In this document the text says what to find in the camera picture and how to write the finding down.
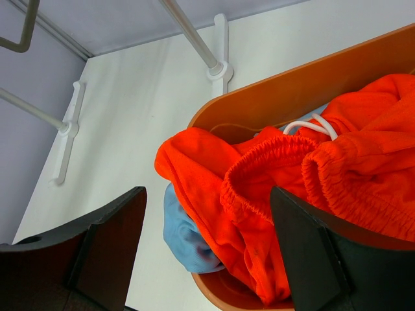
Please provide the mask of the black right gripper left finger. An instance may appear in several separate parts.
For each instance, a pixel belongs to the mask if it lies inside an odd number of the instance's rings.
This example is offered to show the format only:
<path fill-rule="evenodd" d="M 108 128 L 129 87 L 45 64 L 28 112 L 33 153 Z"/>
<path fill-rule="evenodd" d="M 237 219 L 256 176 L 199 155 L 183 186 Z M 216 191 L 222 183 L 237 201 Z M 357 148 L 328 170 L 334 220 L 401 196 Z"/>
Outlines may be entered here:
<path fill-rule="evenodd" d="M 2 310 L 128 310 L 147 192 L 15 244 L 1 244 Z"/>

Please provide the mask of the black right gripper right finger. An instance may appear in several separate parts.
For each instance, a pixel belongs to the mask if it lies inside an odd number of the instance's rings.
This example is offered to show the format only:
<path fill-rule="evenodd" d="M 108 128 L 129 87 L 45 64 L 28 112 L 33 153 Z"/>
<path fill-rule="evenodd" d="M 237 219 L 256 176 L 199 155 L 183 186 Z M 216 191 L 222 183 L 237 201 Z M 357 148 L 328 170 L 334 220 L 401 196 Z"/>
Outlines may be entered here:
<path fill-rule="evenodd" d="M 356 226 L 280 187 L 274 227 L 295 310 L 413 310 L 414 243 Z"/>

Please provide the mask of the light blue shorts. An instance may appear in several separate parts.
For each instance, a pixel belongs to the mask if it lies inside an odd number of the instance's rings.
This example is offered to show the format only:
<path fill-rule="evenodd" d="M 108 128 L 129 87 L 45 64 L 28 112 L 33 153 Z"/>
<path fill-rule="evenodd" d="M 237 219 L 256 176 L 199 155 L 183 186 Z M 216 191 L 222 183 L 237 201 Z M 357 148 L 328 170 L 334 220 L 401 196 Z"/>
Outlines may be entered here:
<path fill-rule="evenodd" d="M 219 202 L 225 173 L 241 156 L 264 140 L 278 135 L 268 127 L 246 143 L 230 145 L 200 128 L 188 128 L 165 141 L 158 150 L 155 168 L 171 181 L 164 199 L 163 237 L 174 256 L 192 273 L 228 268 L 245 283 L 262 279 L 278 282 L 287 290 L 287 277 L 277 246 L 272 262 L 268 253 L 251 257 L 239 230 Z"/>

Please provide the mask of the orange shorts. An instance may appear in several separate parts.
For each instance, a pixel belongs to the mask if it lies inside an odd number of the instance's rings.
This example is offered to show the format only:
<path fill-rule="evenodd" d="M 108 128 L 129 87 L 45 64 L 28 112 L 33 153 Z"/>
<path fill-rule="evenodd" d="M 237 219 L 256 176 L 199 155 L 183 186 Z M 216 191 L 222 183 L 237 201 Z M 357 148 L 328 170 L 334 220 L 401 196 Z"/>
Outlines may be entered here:
<path fill-rule="evenodd" d="M 189 128 L 160 146 L 154 166 L 229 273 L 263 303 L 282 301 L 291 291 L 270 209 L 275 186 L 414 240 L 414 76 L 386 75 L 309 121 L 239 144 Z"/>

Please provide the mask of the grey orange-shorts hanger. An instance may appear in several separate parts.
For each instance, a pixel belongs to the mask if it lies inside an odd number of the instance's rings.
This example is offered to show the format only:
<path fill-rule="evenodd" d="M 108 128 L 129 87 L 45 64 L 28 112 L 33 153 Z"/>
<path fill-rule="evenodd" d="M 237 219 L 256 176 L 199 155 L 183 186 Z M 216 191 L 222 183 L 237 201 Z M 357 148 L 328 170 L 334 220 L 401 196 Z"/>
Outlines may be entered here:
<path fill-rule="evenodd" d="M 34 32 L 34 26 L 36 23 L 36 16 L 38 13 L 40 0 L 30 0 L 27 5 L 27 11 L 25 14 L 25 20 L 21 31 L 20 41 L 10 41 L 4 37 L 1 37 L 1 46 L 18 53 L 27 52 L 30 48 L 32 35 Z"/>

